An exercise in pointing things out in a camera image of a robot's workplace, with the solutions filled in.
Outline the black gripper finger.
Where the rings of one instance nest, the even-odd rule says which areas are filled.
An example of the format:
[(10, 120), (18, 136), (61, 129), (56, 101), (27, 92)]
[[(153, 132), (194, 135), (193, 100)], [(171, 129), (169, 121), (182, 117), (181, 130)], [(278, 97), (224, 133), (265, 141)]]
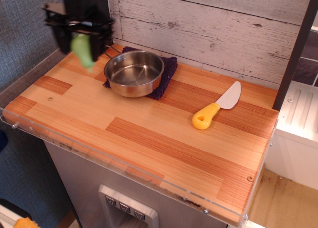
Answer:
[(53, 33), (60, 50), (67, 54), (70, 51), (72, 32), (68, 26), (53, 26)]
[(104, 52), (105, 38), (101, 34), (90, 35), (90, 45), (93, 61), (96, 62)]

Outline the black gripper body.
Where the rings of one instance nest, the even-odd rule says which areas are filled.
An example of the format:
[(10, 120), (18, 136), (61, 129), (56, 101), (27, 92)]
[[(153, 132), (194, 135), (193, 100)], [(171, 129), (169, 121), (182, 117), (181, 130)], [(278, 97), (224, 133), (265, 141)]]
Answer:
[(63, 0), (62, 3), (45, 3), (45, 24), (68, 26), (71, 32), (101, 34), (110, 44), (114, 20), (110, 16), (108, 0)]

